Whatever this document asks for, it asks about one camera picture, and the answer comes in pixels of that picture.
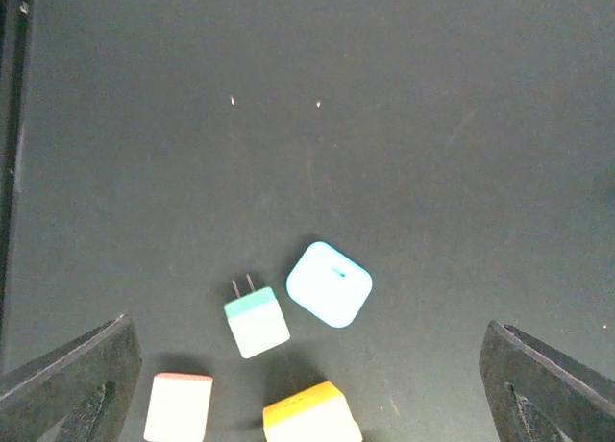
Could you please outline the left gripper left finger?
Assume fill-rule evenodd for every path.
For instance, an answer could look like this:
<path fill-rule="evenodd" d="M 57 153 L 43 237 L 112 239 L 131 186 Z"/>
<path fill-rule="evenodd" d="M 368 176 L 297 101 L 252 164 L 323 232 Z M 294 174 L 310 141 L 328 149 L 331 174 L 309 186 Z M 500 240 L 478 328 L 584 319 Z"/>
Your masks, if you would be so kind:
<path fill-rule="evenodd" d="M 37 441 L 57 423 L 57 441 L 116 441 L 141 368 L 126 315 L 1 377 L 1 439 Z"/>

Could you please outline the pink plug adapter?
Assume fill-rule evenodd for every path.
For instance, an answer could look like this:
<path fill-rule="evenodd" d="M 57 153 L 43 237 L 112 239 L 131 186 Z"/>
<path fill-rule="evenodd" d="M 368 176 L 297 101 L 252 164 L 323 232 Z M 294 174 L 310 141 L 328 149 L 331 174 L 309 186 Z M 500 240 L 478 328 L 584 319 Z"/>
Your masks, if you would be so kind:
<path fill-rule="evenodd" d="M 206 437 L 213 378 L 158 373 L 153 378 L 145 420 L 145 441 L 202 442 Z"/>

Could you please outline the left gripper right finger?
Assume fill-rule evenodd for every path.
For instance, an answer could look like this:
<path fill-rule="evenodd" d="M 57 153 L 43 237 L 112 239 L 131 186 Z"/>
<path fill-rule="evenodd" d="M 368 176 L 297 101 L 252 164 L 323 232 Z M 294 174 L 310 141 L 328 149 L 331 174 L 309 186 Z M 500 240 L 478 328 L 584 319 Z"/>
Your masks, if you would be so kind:
<path fill-rule="evenodd" d="M 614 439 L 614 381 L 524 331 L 490 322 L 479 368 L 500 440 Z"/>

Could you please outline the blue cube plug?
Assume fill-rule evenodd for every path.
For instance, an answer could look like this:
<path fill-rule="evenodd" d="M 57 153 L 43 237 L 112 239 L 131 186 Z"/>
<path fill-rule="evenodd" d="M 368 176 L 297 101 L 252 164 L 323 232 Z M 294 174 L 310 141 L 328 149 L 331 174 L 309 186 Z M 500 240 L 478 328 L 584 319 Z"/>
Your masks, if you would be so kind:
<path fill-rule="evenodd" d="M 373 284 L 364 268 L 324 241 L 307 246 L 285 282 L 295 303 L 336 329 L 354 322 Z"/>

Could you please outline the yellow cube socket adapter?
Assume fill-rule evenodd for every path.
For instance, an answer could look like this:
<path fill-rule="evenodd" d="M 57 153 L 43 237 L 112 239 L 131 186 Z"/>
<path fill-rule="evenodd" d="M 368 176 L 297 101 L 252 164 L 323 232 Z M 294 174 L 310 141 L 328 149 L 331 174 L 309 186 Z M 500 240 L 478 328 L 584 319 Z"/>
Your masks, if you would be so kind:
<path fill-rule="evenodd" d="M 269 442 L 363 440 L 344 394 L 331 381 L 266 406 L 262 420 Z"/>

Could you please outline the green plug adapter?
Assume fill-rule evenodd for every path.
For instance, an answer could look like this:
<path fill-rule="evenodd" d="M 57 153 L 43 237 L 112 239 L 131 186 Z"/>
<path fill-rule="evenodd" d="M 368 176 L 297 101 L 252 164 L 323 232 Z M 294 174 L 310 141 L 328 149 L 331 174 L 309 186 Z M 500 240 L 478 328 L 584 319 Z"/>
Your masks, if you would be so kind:
<path fill-rule="evenodd" d="M 286 343 L 290 331 L 273 288 L 255 285 L 250 273 L 245 280 L 245 293 L 232 280 L 235 298 L 223 310 L 241 357 L 249 359 Z"/>

